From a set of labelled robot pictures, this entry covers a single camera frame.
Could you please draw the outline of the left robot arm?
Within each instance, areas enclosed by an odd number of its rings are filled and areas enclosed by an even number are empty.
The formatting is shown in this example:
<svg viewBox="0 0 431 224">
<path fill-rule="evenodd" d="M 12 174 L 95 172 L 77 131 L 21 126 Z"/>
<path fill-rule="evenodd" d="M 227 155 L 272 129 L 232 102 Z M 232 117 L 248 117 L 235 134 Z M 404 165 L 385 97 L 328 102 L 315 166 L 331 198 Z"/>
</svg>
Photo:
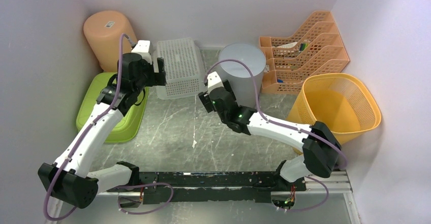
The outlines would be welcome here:
<svg viewBox="0 0 431 224">
<path fill-rule="evenodd" d="M 86 208 L 97 194 L 124 187 L 139 188 L 139 167 L 120 161 L 91 172 L 90 166 L 115 126 L 138 104 L 145 88 L 166 85 L 165 61 L 148 62 L 141 54 L 125 53 L 96 99 L 92 113 L 73 142 L 52 164 L 43 163 L 38 176 L 46 189 L 45 201 L 54 197 L 74 207 Z"/>
</svg>

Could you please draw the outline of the green plastic tub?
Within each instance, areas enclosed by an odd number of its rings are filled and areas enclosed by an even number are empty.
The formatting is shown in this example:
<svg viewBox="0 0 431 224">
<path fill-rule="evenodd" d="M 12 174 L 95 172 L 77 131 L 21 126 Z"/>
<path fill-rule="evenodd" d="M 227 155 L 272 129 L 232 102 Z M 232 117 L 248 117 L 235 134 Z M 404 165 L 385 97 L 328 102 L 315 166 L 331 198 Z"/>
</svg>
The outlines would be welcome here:
<svg viewBox="0 0 431 224">
<path fill-rule="evenodd" d="M 77 114 L 77 131 L 80 131 L 84 127 L 96 104 L 97 97 L 102 89 L 107 86 L 109 79 L 114 74 L 114 72 L 103 72 L 94 77 Z M 124 143 L 136 137 L 144 115 L 148 97 L 147 93 L 148 89 L 146 88 L 139 95 L 137 103 L 131 107 L 126 116 L 111 131 L 105 141 L 106 143 Z"/>
</svg>

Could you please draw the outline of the orange plastic bucket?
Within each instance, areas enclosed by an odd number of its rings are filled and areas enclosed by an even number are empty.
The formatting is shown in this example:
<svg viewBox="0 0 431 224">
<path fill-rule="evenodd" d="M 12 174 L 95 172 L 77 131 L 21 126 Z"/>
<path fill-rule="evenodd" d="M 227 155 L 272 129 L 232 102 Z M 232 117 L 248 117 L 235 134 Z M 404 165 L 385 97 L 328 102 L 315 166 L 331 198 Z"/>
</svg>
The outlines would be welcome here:
<svg viewBox="0 0 431 224">
<path fill-rule="evenodd" d="M 117 72 L 121 34 L 124 33 L 134 43 L 137 42 L 128 18 L 118 11 L 107 10 L 91 15 L 84 22 L 83 32 L 105 72 Z"/>
</svg>

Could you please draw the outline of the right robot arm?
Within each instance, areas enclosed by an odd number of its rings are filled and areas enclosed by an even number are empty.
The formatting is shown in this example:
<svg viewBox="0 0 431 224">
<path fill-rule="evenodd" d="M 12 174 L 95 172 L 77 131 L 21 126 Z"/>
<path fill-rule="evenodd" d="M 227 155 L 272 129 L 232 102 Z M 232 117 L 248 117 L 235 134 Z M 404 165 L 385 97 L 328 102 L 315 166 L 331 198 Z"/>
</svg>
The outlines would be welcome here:
<svg viewBox="0 0 431 224">
<path fill-rule="evenodd" d="M 287 190 L 299 178 L 315 175 L 328 178 L 341 154 L 341 145 L 326 124 L 297 124 L 240 106 L 228 81 L 198 94 L 207 112 L 216 112 L 223 124 L 240 134 L 267 137 L 285 143 L 302 154 L 282 163 L 274 184 Z"/>
</svg>

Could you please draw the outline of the grey plastic bin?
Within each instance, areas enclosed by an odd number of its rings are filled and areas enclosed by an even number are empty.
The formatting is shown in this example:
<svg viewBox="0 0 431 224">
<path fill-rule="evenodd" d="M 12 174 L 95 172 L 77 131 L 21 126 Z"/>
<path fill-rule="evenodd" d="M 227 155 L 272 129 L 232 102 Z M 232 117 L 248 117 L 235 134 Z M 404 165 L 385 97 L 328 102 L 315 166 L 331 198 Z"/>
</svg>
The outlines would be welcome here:
<svg viewBox="0 0 431 224">
<path fill-rule="evenodd" d="M 255 89 L 260 91 L 266 56 L 256 46 L 233 43 L 221 50 L 215 71 L 221 79 L 228 80 L 236 101 L 241 106 L 256 107 Z"/>
</svg>

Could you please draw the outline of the yellow mesh waste basket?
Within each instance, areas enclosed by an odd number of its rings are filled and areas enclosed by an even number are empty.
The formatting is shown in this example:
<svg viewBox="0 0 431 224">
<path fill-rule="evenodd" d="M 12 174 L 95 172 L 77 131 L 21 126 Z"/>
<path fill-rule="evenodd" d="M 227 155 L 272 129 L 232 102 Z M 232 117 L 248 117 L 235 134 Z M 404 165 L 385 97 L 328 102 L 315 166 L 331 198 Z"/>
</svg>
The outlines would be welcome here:
<svg viewBox="0 0 431 224">
<path fill-rule="evenodd" d="M 325 123 L 340 144 L 377 128 L 380 109 L 367 87 L 356 77 L 330 73 L 308 77 L 286 118 L 290 122 Z"/>
</svg>

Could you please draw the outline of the white perforated plastic basket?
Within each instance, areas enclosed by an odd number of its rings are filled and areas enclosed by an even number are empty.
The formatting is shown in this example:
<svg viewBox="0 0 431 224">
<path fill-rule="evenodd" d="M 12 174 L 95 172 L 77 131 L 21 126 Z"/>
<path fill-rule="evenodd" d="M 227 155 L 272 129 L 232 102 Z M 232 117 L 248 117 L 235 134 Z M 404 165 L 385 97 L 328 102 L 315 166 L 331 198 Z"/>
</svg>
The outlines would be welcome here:
<svg viewBox="0 0 431 224">
<path fill-rule="evenodd" d="M 206 73 L 199 47 L 192 38 L 158 41 L 156 57 L 164 60 L 166 85 L 157 86 L 157 97 L 173 100 L 205 91 Z"/>
</svg>

